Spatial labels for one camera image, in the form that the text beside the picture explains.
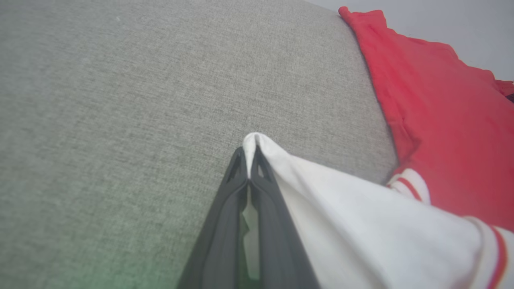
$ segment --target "red stripe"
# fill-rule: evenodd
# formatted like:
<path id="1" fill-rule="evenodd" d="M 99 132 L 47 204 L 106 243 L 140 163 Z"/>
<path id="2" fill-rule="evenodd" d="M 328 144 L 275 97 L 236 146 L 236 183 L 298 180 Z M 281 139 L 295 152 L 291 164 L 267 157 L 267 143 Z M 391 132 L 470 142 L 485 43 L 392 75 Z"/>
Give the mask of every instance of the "red stripe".
<path id="1" fill-rule="evenodd" d="M 498 243 L 498 261 L 496 262 L 496 269 L 492 275 L 491 282 L 487 288 L 496 288 L 502 280 L 503 273 L 505 273 L 505 267 L 507 267 L 507 247 L 505 246 L 505 240 L 503 240 L 502 234 L 496 230 L 493 226 L 491 227 Z"/>
<path id="2" fill-rule="evenodd" d="M 416 191 L 416 189 L 414 189 L 414 187 L 411 185 L 411 183 L 407 179 L 401 177 L 401 178 L 397 179 L 397 181 L 406 185 L 407 188 L 409 188 L 409 190 L 411 191 L 412 195 L 416 198 L 416 200 L 421 201 L 421 197 L 419 196 L 418 192 Z"/>

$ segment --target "couch cushion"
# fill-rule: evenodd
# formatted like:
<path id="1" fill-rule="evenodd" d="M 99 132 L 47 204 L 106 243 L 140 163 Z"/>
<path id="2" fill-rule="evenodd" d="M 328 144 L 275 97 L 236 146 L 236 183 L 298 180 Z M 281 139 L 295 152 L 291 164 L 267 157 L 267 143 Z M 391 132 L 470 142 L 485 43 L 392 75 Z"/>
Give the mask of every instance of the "couch cushion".
<path id="1" fill-rule="evenodd" d="M 396 166 L 364 59 L 302 1 L 0 4 L 0 283 L 174 286 L 259 131 L 373 182 Z"/>

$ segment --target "white cloth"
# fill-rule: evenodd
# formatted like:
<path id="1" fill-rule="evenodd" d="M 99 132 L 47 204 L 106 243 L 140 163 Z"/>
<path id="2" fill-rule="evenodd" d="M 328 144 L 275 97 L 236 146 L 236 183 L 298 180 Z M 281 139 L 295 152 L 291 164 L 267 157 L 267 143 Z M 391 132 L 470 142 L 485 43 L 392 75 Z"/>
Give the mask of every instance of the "white cloth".
<path id="1" fill-rule="evenodd" d="M 273 168 L 323 288 L 491 284 L 500 249 L 491 228 L 479 220 L 292 156 L 259 133 L 243 142 L 248 174 L 257 145 Z M 499 232 L 507 253 L 512 251 L 514 235 Z M 508 259 L 499 287 L 514 287 L 512 265 Z"/>

